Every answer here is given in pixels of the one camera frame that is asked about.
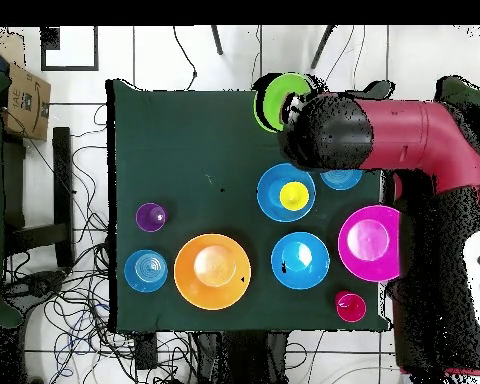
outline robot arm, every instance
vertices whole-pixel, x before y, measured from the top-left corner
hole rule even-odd
[[[293,94],[281,113],[281,151],[296,167],[400,177],[394,206],[409,237],[400,240],[397,363],[421,380],[480,375],[480,104],[465,86],[470,102],[375,100],[369,89]]]

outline light blue bowl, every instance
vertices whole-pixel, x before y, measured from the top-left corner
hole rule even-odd
[[[329,252],[318,237],[297,232],[277,242],[271,257],[272,272],[290,289],[315,287],[329,271]]]
[[[360,169],[335,169],[320,174],[323,182],[334,190],[351,189],[362,176],[363,171]]]
[[[138,250],[124,265],[124,276],[130,287],[141,293],[151,293],[167,279],[165,259],[152,250]]]
[[[289,182],[298,181],[306,186],[309,200],[298,211],[286,209],[279,200],[279,192]],[[281,163],[266,171],[258,182],[257,198],[261,210],[269,218],[278,222],[297,221],[306,215],[315,202],[315,183],[307,172],[295,168],[289,163]]]

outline red cup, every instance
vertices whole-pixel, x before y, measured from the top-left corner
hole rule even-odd
[[[336,311],[345,322],[358,322],[366,314],[366,302],[358,294],[343,290],[336,295],[334,300]]]

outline white floor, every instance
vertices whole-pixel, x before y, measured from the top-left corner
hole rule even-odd
[[[224,55],[215,50],[212,32],[209,26],[177,27],[179,40],[190,60],[197,69],[197,78],[192,86],[195,90],[248,90],[252,81],[253,62],[258,53],[256,25],[220,26]],[[480,35],[467,27],[452,26],[391,26],[388,72],[389,79],[397,85],[395,98],[431,99],[435,83],[443,75],[459,74],[480,85]],[[263,26],[263,54],[254,68],[254,78],[262,72],[309,72],[311,60],[318,46],[325,25],[312,26]],[[106,101],[105,80],[122,78],[146,90],[184,89],[192,77],[192,67],[187,63],[174,39],[172,27],[99,27],[99,71],[49,71],[41,72],[39,28],[10,28],[24,36],[27,70],[40,76],[51,84],[49,141],[36,142],[42,155],[51,163],[51,134],[55,126],[68,126],[71,134],[80,135],[88,131],[103,128],[105,122]],[[376,79],[384,79],[386,73],[386,26],[366,26],[363,50],[363,26],[356,26],[348,46],[344,49],[352,33],[352,26],[337,28],[316,70],[316,75],[326,78],[332,91],[351,89],[354,85],[360,89]],[[92,65],[92,27],[61,27],[61,49],[49,51],[47,65],[77,66]],[[330,72],[338,60],[334,71]],[[94,114],[98,110],[96,122]],[[73,151],[84,146],[104,147],[106,132],[93,133],[82,137],[73,137]],[[24,211],[27,226],[53,222],[53,175],[39,157],[38,152],[25,141],[27,158],[25,160]],[[107,167],[105,149],[87,148],[77,153],[75,163],[92,176],[97,183],[96,196],[91,208],[105,222],[108,222]],[[75,170],[87,186],[91,181]],[[74,179],[76,201],[85,209],[87,195],[80,181]],[[85,219],[74,208],[75,237],[81,236]],[[88,233],[77,245],[77,254],[104,240],[105,234],[94,232],[93,240]],[[35,272],[55,267],[53,248],[39,248],[32,252],[32,260],[23,267],[23,272]],[[25,255],[14,258],[14,266]],[[77,270],[91,269],[87,258]],[[107,297],[106,284],[100,284],[99,293]],[[78,310],[75,305],[64,304],[64,312]],[[26,362],[31,375],[38,375],[49,381],[57,372],[54,356],[67,345],[66,338],[57,339],[61,329],[67,331],[68,324],[58,314],[57,306],[48,304],[45,309],[38,307],[28,324],[26,336]],[[78,319],[78,314],[70,324]],[[382,335],[370,332],[326,333],[317,349],[321,332],[294,331],[290,343],[300,343],[308,353],[302,353],[297,344],[288,347],[287,376],[290,384],[397,384],[399,372],[395,365],[392,332]],[[171,335],[161,335],[168,340]],[[172,350],[167,346],[161,350],[161,356],[169,358]],[[318,350],[311,377],[309,371],[313,352]],[[82,376],[96,363],[98,356],[85,353],[74,356],[67,368],[74,372],[65,372],[56,384],[82,384]],[[129,361],[124,361],[129,368]],[[150,378],[160,371],[152,372]],[[184,363],[178,374],[186,378],[188,367]],[[95,367],[95,375],[85,384],[134,384],[123,372],[115,358],[102,358]],[[139,372],[140,379],[146,373]]]

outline cardboard box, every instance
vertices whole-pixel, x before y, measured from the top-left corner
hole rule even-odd
[[[9,113],[3,112],[5,130],[23,138],[46,141],[51,86],[14,63],[10,65],[9,78],[12,82],[8,91],[7,110],[22,125]]]

